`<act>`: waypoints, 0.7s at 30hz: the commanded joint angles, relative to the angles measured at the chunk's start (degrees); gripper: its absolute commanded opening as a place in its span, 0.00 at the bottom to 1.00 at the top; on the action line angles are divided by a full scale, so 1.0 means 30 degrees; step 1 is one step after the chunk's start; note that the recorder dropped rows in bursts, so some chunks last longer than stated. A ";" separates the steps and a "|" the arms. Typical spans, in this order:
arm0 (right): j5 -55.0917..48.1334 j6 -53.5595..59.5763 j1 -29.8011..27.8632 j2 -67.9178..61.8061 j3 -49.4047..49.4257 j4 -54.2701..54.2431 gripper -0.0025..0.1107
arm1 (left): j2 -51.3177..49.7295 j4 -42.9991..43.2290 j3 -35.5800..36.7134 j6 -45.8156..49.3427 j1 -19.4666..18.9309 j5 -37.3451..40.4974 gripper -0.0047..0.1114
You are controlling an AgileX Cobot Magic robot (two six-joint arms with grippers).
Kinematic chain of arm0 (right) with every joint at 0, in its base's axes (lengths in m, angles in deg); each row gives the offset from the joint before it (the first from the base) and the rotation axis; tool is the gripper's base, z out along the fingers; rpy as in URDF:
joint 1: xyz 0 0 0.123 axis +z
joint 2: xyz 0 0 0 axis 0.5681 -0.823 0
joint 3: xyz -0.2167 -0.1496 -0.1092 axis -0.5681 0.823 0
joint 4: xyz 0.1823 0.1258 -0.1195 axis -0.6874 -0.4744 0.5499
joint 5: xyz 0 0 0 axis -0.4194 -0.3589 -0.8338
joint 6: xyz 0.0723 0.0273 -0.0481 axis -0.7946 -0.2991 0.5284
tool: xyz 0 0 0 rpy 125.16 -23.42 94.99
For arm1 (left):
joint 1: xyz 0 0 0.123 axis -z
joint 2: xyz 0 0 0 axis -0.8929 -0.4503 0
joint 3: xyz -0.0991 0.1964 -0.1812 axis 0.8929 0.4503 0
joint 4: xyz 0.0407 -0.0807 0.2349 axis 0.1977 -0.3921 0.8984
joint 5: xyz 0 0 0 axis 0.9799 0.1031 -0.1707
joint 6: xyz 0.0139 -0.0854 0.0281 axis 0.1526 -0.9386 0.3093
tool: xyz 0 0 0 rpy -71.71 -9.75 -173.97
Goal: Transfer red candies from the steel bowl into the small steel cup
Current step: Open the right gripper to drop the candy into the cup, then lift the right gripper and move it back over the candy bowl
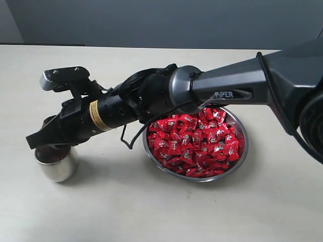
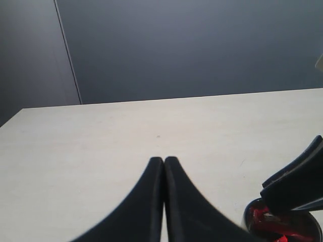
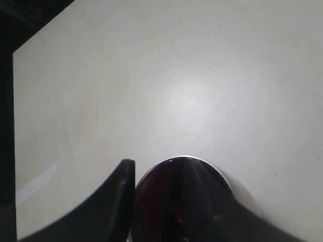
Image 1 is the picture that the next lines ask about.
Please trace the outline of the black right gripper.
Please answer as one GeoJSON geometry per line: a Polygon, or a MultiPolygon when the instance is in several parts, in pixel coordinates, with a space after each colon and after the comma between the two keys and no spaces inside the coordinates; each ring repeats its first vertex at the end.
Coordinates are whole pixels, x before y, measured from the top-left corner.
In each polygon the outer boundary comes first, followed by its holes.
{"type": "Polygon", "coordinates": [[[46,118],[39,131],[28,135],[30,149],[48,145],[75,146],[91,137],[137,120],[135,111],[120,96],[104,94],[93,100],[66,103],[55,118],[46,118]]]}

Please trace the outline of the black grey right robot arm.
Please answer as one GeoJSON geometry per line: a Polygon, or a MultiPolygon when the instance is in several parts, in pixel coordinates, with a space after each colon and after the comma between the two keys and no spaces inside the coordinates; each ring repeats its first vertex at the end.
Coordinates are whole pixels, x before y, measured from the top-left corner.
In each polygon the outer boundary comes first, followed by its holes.
{"type": "Polygon", "coordinates": [[[269,106],[286,133],[322,162],[321,38],[207,72],[175,64],[141,70],[109,89],[89,76],[84,67],[43,72],[43,90],[73,97],[27,136],[31,149],[76,146],[136,120],[148,126],[167,114],[246,104],[269,106]]]}

